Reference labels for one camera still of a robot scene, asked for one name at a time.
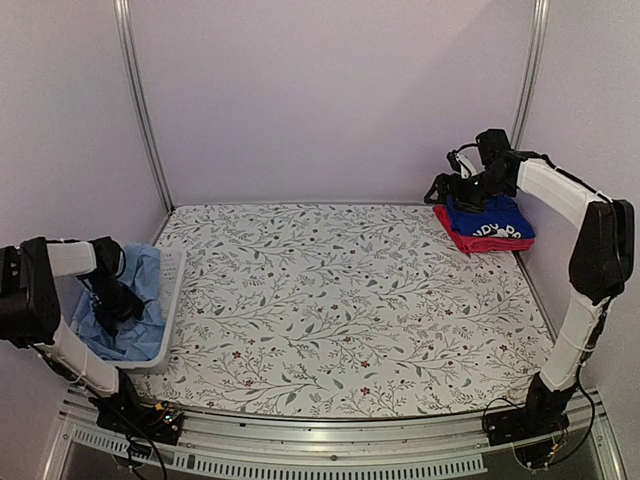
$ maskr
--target red folded shirt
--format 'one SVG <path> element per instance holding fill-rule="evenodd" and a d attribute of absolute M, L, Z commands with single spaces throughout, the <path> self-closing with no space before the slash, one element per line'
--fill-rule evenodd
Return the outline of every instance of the red folded shirt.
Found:
<path fill-rule="evenodd" d="M 440 223 L 447 231 L 453 243 L 462 253 L 487 253 L 491 251 L 522 251 L 529 250 L 533 245 L 533 238 L 500 238 L 500 237 L 467 237 L 451 230 L 451 222 L 447 214 L 447 207 L 433 207 L 433 211 Z"/>

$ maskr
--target white plastic basket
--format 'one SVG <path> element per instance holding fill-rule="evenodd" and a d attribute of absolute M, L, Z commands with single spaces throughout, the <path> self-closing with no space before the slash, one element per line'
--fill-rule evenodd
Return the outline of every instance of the white plastic basket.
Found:
<path fill-rule="evenodd" d="M 187 252 L 181 248 L 156 247 L 160 250 L 160 312 L 166 320 L 162 344 L 158 355 L 144 362 L 110 361 L 107 363 L 132 373 L 162 373 L 169 363 L 168 350 L 173 338 L 173 325 L 178 312 L 178 298 L 182 289 L 184 269 L 187 262 Z M 77 331 L 75 322 L 71 325 L 73 331 Z"/>

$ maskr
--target folded clothing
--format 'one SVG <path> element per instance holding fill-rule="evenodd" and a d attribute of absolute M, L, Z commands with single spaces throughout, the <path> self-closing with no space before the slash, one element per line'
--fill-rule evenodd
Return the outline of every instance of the folded clothing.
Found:
<path fill-rule="evenodd" d="M 533 245 L 533 238 L 499 238 L 499 237 L 474 237 L 462 236 L 451 228 L 447 207 L 433 207 L 438 220 L 447 231 L 453 243 L 462 253 L 487 253 L 491 251 L 522 251 L 528 250 Z"/>
<path fill-rule="evenodd" d="M 518 204 L 506 195 L 489 200 L 483 213 L 469 213 L 453 206 L 447 198 L 447 214 L 451 230 L 462 236 L 498 238 L 534 238 L 535 233 L 518 209 Z"/>
<path fill-rule="evenodd" d="M 166 321 L 160 313 L 160 250 L 150 245 L 130 243 L 124 247 L 126 269 L 119 280 L 145 303 L 141 320 L 130 318 L 118 325 L 118 334 L 109 335 L 96 321 L 93 299 L 85 290 L 73 320 L 78 336 L 104 360 L 140 362 L 154 359 L 162 344 Z"/>

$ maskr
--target floral tablecloth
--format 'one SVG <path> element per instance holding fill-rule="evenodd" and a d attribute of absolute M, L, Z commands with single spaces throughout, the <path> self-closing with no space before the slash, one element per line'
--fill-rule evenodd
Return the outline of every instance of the floral tablecloth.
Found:
<path fill-rule="evenodd" d="M 181 207 L 187 249 L 168 370 L 141 395 L 312 417 L 519 401 L 552 347 L 510 253 L 458 252 L 429 207 Z"/>

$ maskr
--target white wall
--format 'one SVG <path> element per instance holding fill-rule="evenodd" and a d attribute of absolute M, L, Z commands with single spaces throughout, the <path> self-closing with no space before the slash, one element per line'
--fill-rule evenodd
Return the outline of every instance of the white wall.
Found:
<path fill-rule="evenodd" d="M 0 11 L 0 246 L 36 235 L 149 241 L 163 213 L 113 3 L 5 0 Z M 0 343 L 0 477 L 31 480 L 64 385 Z"/>
<path fill-rule="evenodd" d="M 524 149 L 640 208 L 640 3 L 552 2 Z M 528 268 L 559 324 L 576 234 L 549 209 L 524 203 L 538 238 Z M 630 478 L 640 471 L 640 272 L 614 304 L 589 364 Z"/>
<path fill-rule="evenodd" d="M 509 129 L 532 1 L 139 1 L 179 204 L 420 201 L 444 155 Z"/>

